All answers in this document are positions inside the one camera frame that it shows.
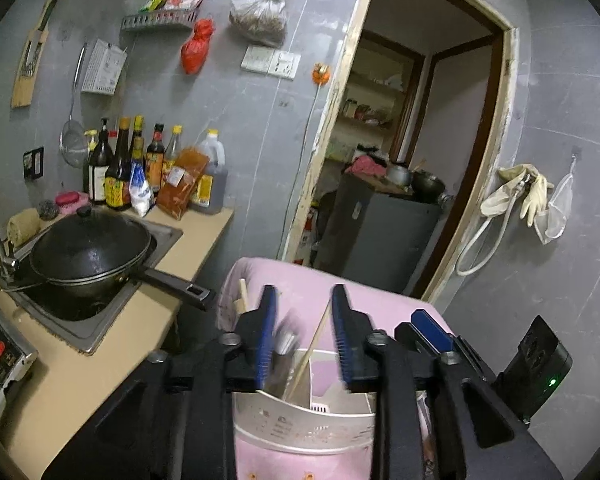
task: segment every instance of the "pink cloth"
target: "pink cloth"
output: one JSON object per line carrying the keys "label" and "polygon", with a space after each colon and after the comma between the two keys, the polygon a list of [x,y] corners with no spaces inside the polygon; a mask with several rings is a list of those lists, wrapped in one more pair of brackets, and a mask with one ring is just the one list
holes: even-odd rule
{"label": "pink cloth", "polygon": [[368,155],[360,155],[353,164],[349,166],[345,173],[362,173],[370,176],[385,176],[386,168],[380,166]]}
{"label": "pink cloth", "polygon": [[[444,330],[451,332],[429,303],[350,282],[310,267],[265,258],[241,258],[226,277],[218,299],[218,326],[224,330],[232,330],[235,325],[234,301],[240,298],[240,278],[247,282],[247,310],[257,307],[264,285],[277,288],[278,320],[290,310],[295,311],[304,323],[301,342],[304,348],[311,342],[331,296],[331,288],[337,283],[344,284],[352,308],[369,314],[374,327],[383,328],[390,335],[398,324],[410,320],[418,308],[426,310]],[[335,350],[331,319],[317,348]],[[302,480],[307,473],[313,473],[316,480],[368,480],[371,471],[370,448],[338,455],[309,456],[263,449],[236,438],[235,453],[238,478],[255,474],[258,480]]]}

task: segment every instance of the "hose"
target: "hose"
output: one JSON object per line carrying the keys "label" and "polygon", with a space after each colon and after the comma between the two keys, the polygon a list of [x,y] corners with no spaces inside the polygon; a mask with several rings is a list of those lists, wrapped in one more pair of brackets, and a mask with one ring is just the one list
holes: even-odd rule
{"label": "hose", "polygon": [[478,229],[478,232],[474,235],[473,238],[471,238],[471,240],[469,240],[469,243],[464,247],[464,249],[460,253],[460,256],[458,256],[458,260],[456,261],[456,274],[458,276],[469,276],[469,275],[473,274],[474,272],[477,272],[478,270],[483,268],[487,264],[487,262],[491,259],[491,257],[495,254],[496,249],[498,248],[498,246],[500,245],[500,242],[502,241],[502,237],[504,236],[504,231],[507,228],[507,224],[509,224],[509,216],[511,215],[513,206],[516,203],[516,200],[518,199],[520,194],[524,191],[525,184],[526,184],[526,180],[522,180],[520,182],[520,184],[518,184],[515,187],[513,196],[511,197],[511,200],[509,200],[509,205],[507,206],[507,211],[506,211],[506,213],[504,213],[504,220],[502,221],[502,225],[500,227],[500,233],[498,234],[498,238],[497,238],[496,242],[494,243],[493,247],[491,248],[491,251],[489,251],[489,254],[487,254],[487,256],[476,266],[473,266],[467,270],[460,270],[460,264],[466,257],[469,250],[477,242],[478,238],[480,238],[482,233],[489,226],[489,224],[491,223],[491,220],[493,220],[493,216],[490,216],[487,219],[485,219],[485,221],[480,226],[480,229]]}

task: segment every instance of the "knife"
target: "knife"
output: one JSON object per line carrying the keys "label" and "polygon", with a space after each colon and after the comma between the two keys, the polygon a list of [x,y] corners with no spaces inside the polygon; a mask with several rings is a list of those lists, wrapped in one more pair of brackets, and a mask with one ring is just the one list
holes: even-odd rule
{"label": "knife", "polygon": [[24,62],[22,63],[22,75],[24,77],[33,76],[36,63],[38,62],[38,56],[40,55],[40,49],[42,48],[40,37],[45,31],[46,24],[48,23],[51,12],[53,12],[57,2],[58,0],[51,0],[48,6],[46,6],[45,13],[40,21],[40,26],[34,31],[33,36],[27,45],[27,52],[24,56]]}

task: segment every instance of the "countertop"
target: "countertop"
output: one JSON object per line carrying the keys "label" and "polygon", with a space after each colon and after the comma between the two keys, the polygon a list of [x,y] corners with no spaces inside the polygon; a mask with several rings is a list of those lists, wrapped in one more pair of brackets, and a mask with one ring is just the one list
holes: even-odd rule
{"label": "countertop", "polygon": [[[154,208],[147,220],[184,232],[156,268],[188,280],[195,277],[232,214],[227,208],[214,216],[188,211],[176,221]],[[0,427],[9,455],[29,480],[37,480],[97,407],[160,347],[178,301],[142,285],[91,356],[51,335],[1,291],[0,308],[40,354],[33,377],[7,407]]]}

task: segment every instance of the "power cord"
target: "power cord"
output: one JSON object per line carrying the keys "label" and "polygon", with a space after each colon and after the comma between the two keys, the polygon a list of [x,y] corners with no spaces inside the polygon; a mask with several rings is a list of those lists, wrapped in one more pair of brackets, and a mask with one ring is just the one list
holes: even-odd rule
{"label": "power cord", "polygon": [[307,117],[306,124],[304,126],[304,134],[302,134],[302,145],[300,147],[300,156],[298,157],[298,168],[296,169],[296,175],[294,176],[294,182],[291,185],[291,192],[289,193],[289,200],[286,201],[286,209],[285,209],[285,218],[282,221],[282,234],[280,235],[280,243],[278,244],[278,252],[277,257],[282,257],[280,251],[283,248],[285,243],[285,231],[286,231],[286,219],[289,215],[289,208],[291,207],[291,200],[294,196],[294,191],[296,189],[296,185],[298,184],[298,177],[300,176],[300,169],[302,168],[302,158],[304,157],[304,145],[306,144],[306,138],[309,131],[309,124],[311,123],[311,116],[314,114],[315,104],[318,101],[318,95],[320,95],[320,89],[322,85],[329,82],[331,78],[331,70],[329,65],[324,63],[316,63],[314,65],[314,70],[312,71],[311,77],[316,83],[317,87],[315,89],[314,102],[311,104],[311,110],[309,111],[309,116]]}

